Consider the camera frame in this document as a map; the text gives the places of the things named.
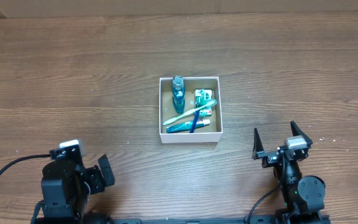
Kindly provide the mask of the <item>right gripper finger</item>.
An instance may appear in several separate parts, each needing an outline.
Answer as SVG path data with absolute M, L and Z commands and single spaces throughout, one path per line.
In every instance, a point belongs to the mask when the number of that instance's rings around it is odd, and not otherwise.
M 254 146 L 252 150 L 253 160 L 261 159 L 264 157 L 264 148 L 260 139 L 257 128 L 254 128 Z
M 298 127 L 294 121 L 291 121 L 290 125 L 293 136 L 302 136 L 305 139 L 307 146 L 311 146 L 313 144 L 313 141 Z

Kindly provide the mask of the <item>green white toothbrush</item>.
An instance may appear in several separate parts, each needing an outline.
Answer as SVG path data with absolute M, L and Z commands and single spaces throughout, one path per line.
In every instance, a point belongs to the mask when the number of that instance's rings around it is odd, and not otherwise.
M 174 123 L 174 122 L 176 122 L 176 121 L 178 121 L 178 120 L 180 120 L 180 119 L 182 119 L 184 117 L 187 117 L 187 116 L 189 116 L 191 114 L 194 114 L 195 112 L 197 112 L 199 110 L 202 110 L 202 109 L 207 108 L 207 107 L 212 107 L 212 106 L 214 106 L 216 104 L 217 104 L 217 100 L 209 100 L 205 105 L 200 106 L 198 108 L 188 110 L 188 111 L 184 112 L 183 114 L 178 115 L 178 116 L 176 116 L 174 118 L 170 118 L 170 119 L 166 120 L 162 125 L 166 126 L 166 125 L 172 124 L 172 123 Z

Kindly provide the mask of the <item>blue disposable razor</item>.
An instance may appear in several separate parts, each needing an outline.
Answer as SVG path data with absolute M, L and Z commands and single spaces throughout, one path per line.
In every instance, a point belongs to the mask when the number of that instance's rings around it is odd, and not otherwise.
M 199 108 L 196 109 L 195 111 L 195 116 L 194 116 L 194 119 L 193 119 L 193 122 L 192 122 L 192 125 L 191 125 L 191 128 L 190 128 L 190 133 L 194 133 L 195 129 L 196 129 L 196 125 L 197 125 L 197 122 L 199 120 L 199 116 L 200 116 L 200 111 L 203 109 L 202 106 L 200 106 Z

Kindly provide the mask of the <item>green white toothpaste tube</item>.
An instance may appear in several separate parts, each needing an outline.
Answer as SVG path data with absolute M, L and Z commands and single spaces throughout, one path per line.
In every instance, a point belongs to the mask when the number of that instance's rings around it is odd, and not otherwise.
M 195 129 L 203 128 L 205 126 L 210 125 L 210 123 L 211 122 L 209 119 L 199 119 L 199 120 L 197 120 L 197 122 L 195 124 Z M 179 133 L 182 131 L 191 131 L 192 127 L 193 127 L 193 121 L 187 121 L 184 123 L 166 127 L 166 132 L 168 134 L 171 134 L 171 133 Z

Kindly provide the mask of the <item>green white floss packet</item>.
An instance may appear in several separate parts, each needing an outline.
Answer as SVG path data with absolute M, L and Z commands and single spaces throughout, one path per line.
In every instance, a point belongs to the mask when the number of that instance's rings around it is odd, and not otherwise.
M 208 101 L 212 100 L 213 91 L 209 89 L 195 90 L 195 107 L 199 108 L 204 106 Z M 200 110 L 199 117 L 205 118 L 212 115 L 212 106 L 205 107 Z

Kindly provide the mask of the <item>blue liquid bottle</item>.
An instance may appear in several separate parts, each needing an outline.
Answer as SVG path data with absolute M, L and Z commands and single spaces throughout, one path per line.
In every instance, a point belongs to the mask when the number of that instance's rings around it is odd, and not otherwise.
M 181 76 L 175 76 L 172 80 L 173 106 L 178 114 L 185 109 L 185 83 Z

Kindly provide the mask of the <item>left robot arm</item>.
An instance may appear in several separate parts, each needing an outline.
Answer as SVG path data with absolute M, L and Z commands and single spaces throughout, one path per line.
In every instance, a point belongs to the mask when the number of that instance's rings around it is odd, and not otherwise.
M 107 215 L 86 212 L 90 195 L 105 191 L 115 183 L 108 157 L 85 168 L 81 161 L 57 159 L 43 168 L 43 200 L 34 210 L 31 223 L 112 223 Z

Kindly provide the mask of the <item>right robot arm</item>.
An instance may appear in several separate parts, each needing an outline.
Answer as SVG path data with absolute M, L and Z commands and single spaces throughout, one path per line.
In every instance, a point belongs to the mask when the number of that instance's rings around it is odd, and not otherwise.
M 314 175 L 304 176 L 298 163 L 308 157 L 313 141 L 297 126 L 290 122 L 292 136 L 275 152 L 265 152 L 257 129 L 254 129 L 252 158 L 260 159 L 262 167 L 273 168 L 278 186 L 262 196 L 251 208 L 246 223 L 329 223 L 328 216 L 322 216 L 324 208 L 325 182 Z M 285 208 L 273 215 L 257 215 L 256 207 L 269 195 L 280 190 Z

